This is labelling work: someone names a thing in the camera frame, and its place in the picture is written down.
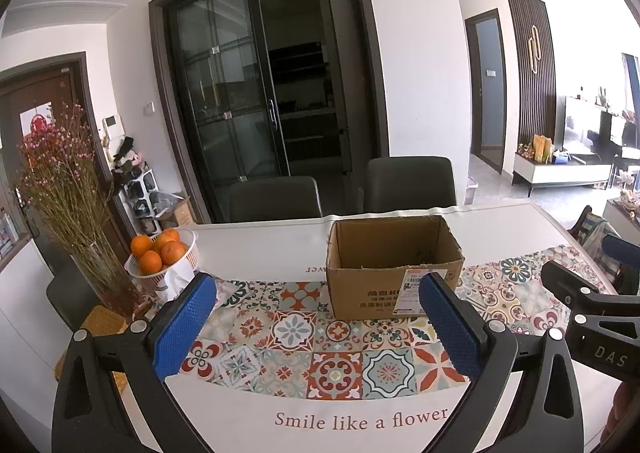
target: dark door frame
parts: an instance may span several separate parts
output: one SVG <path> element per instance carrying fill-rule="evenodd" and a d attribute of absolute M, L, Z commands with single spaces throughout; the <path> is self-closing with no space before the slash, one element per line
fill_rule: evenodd
<path fill-rule="evenodd" d="M 0 87 L 10 86 L 16 81 L 23 81 L 30 76 L 47 71 L 51 67 L 60 67 L 68 65 L 74 69 L 74 75 L 79 80 L 79 86 L 76 88 L 76 97 L 80 101 L 84 111 L 86 112 L 89 128 L 95 143 L 96 154 L 96 171 L 98 181 L 103 188 L 107 189 L 113 178 L 107 159 L 100 144 L 100 135 L 95 122 L 94 106 L 91 101 L 91 92 L 89 90 L 89 76 L 86 69 L 86 53 L 73 52 L 70 54 L 60 54 L 49 58 L 30 61 L 28 63 L 18 65 L 17 67 L 8 68 L 0 72 Z M 121 236 L 132 239 L 137 234 L 136 230 L 129 219 L 129 215 L 125 211 L 122 200 L 118 195 L 114 195 L 109 201 L 109 208 L 113 216 L 116 226 L 120 230 Z M 125 248 L 129 248 L 129 243 L 124 242 Z"/>
<path fill-rule="evenodd" d="M 502 129 L 502 161 L 496 164 L 485 158 L 480 153 L 482 146 L 482 73 L 480 71 L 480 47 L 478 45 L 478 32 L 476 24 L 495 19 L 498 22 L 498 34 L 500 37 L 500 54 L 502 55 L 502 72 L 503 79 L 503 100 L 504 100 L 504 126 Z M 469 47 L 469 68 L 471 71 L 471 98 L 472 98 L 472 122 L 471 122 L 471 153 L 476 155 L 483 162 L 494 168 L 498 173 L 502 173 L 504 165 L 504 143 L 507 136 L 507 67 L 504 62 L 504 42 L 502 41 L 502 25 L 500 24 L 500 14 L 498 9 L 494 8 L 478 14 L 477 16 L 465 19 L 466 41 Z"/>
<path fill-rule="evenodd" d="M 177 106 L 178 76 L 175 75 L 172 40 L 169 29 L 168 9 L 180 0 L 153 0 L 149 3 L 149 17 L 151 29 L 151 47 L 156 68 L 156 79 L 162 111 L 164 113 L 169 138 L 174 148 L 178 169 L 187 194 L 193 199 L 193 210 L 201 223 L 210 223 L 207 204 L 198 185 L 198 171 L 195 167 L 194 152 L 184 134 L 180 108 Z M 354 0 L 356 20 L 363 37 L 360 42 L 366 58 L 368 88 L 370 103 L 373 107 L 373 117 L 376 130 L 376 156 L 389 155 L 388 128 L 386 121 L 385 89 L 382 73 L 382 59 L 376 22 L 371 0 Z"/>

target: white fruit basket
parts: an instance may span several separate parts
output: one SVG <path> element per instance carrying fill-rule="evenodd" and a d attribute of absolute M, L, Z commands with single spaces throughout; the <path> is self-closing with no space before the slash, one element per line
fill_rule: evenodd
<path fill-rule="evenodd" d="M 177 227 L 177 231 L 180 235 L 180 241 L 185 243 L 188 246 L 188 249 L 187 252 L 184 253 L 184 256 L 182 256 L 178 261 L 169 266 L 167 269 L 164 269 L 164 271 L 150 274 L 149 276 L 142 276 L 142 274 L 140 273 L 140 260 L 134 255 L 130 255 L 127 259 L 127 262 L 124 264 L 125 271 L 127 271 L 132 277 L 136 278 L 150 293 L 156 292 L 158 283 L 169 269 L 174 269 L 174 271 L 178 272 L 182 277 L 184 277 L 185 274 L 189 274 L 189 271 L 191 271 L 190 276 L 185 277 L 184 279 L 188 281 L 193 279 L 193 271 L 195 271 L 195 269 L 197 268 L 198 261 L 200 260 L 200 253 L 198 252 L 198 246 L 196 245 L 196 240 L 198 239 L 198 237 L 196 233 L 190 231 L 189 229 Z M 158 233 L 152 236 L 151 240 L 155 242 L 156 238 L 161 234 L 162 233 Z"/>

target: orange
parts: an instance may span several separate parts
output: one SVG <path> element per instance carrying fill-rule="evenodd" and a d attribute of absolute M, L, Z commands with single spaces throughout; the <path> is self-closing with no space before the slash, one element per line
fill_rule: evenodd
<path fill-rule="evenodd" d="M 160 250 L 162 249 L 162 246 L 166 242 L 173 242 L 173 241 L 175 241 L 173 235 L 166 235 L 164 233 L 160 233 L 158 235 L 158 237 L 156 238 L 156 241 L 154 242 L 154 251 L 156 251 L 156 253 L 160 254 Z"/>
<path fill-rule="evenodd" d="M 167 265 L 173 265 L 185 253 L 184 244 L 182 242 L 167 242 L 162 246 L 160 256 L 162 261 Z"/>
<path fill-rule="evenodd" d="M 138 235 L 131 240 L 131 254 L 136 258 L 140 258 L 146 251 L 150 251 L 153 246 L 154 242 L 152 239 L 145 235 Z"/>
<path fill-rule="evenodd" d="M 162 258 L 156 251 L 146 251 L 140 258 L 140 272 L 144 276 L 159 273 L 162 269 Z"/>
<path fill-rule="evenodd" d="M 176 242 L 180 242 L 180 233 L 178 233 L 178 231 L 176 231 L 173 227 L 167 227 L 164 231 L 162 231 L 162 234 L 171 237 L 171 239 L 175 240 Z"/>

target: chair backrest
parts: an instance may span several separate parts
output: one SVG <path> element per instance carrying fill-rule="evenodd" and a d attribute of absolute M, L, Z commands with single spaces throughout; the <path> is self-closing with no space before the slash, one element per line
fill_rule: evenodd
<path fill-rule="evenodd" d="M 578 217 L 578 220 L 576 221 L 574 227 L 572 227 L 571 229 L 567 229 L 567 232 L 572 235 L 572 237 L 574 237 L 574 240 L 578 243 L 584 243 L 584 240 L 580 241 L 580 232 L 584 231 L 582 226 L 587 221 L 587 216 L 589 216 L 590 213 L 591 206 L 587 204 L 582 210 L 582 213 L 580 213 L 580 216 Z"/>
<path fill-rule="evenodd" d="M 73 260 L 47 286 L 47 298 L 66 325 L 75 332 L 100 299 Z"/>
<path fill-rule="evenodd" d="M 318 185 L 312 177 L 273 177 L 237 182 L 229 191 L 231 222 L 321 218 Z"/>
<path fill-rule="evenodd" d="M 366 213 L 454 205 L 456 189 L 448 158 L 382 157 L 370 160 L 367 165 Z"/>

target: cardboard box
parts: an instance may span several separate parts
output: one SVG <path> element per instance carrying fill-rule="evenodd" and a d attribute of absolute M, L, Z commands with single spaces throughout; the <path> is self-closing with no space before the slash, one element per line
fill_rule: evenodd
<path fill-rule="evenodd" d="M 338 220 L 326 254 L 335 317 L 348 321 L 423 315 L 417 302 L 420 278 L 441 271 L 455 289 L 464 260 L 439 215 Z"/>
<path fill-rule="evenodd" d="M 196 222 L 193 220 L 193 215 L 191 214 L 189 199 L 185 198 L 185 200 L 178 202 L 172 213 L 162 214 L 159 217 L 159 222 L 162 229 L 166 229 L 167 227 L 195 226 Z"/>

